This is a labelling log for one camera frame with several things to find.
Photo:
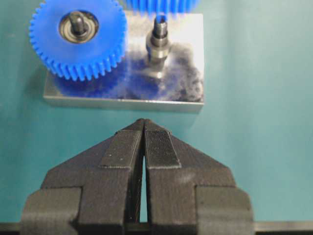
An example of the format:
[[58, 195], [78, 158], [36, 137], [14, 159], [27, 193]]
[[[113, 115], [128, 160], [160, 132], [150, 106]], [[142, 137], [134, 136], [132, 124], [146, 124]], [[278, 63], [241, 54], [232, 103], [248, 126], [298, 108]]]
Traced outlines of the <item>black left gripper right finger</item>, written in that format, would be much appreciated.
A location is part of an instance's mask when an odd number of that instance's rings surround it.
[[227, 166], [149, 119], [144, 136], [152, 234], [254, 234], [249, 195]]

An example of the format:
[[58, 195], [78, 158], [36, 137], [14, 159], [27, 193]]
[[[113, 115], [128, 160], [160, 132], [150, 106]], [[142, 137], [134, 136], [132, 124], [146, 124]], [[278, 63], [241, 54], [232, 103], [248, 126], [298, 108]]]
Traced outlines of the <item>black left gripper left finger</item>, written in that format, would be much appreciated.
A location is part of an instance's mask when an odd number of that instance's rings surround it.
[[123, 235], [139, 219], [144, 120], [50, 169], [29, 195], [23, 235]]

